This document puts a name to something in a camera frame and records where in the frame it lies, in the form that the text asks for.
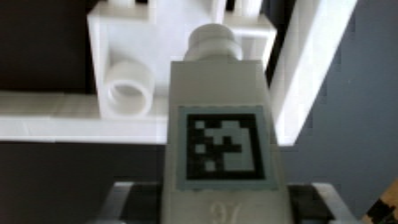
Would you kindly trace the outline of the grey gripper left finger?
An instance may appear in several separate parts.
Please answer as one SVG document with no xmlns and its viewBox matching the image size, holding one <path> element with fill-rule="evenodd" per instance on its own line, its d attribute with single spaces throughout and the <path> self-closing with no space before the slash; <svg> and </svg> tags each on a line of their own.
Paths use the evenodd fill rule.
<svg viewBox="0 0 398 224">
<path fill-rule="evenodd" d="M 118 181 L 106 198 L 97 224 L 161 224 L 159 182 Z"/>
</svg>

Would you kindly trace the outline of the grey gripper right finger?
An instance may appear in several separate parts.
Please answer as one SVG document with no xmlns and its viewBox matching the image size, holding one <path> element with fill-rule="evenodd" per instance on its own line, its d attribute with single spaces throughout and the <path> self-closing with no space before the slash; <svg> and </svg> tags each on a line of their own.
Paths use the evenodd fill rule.
<svg viewBox="0 0 398 224">
<path fill-rule="evenodd" d="M 290 184 L 294 224 L 361 224 L 329 183 Z"/>
</svg>

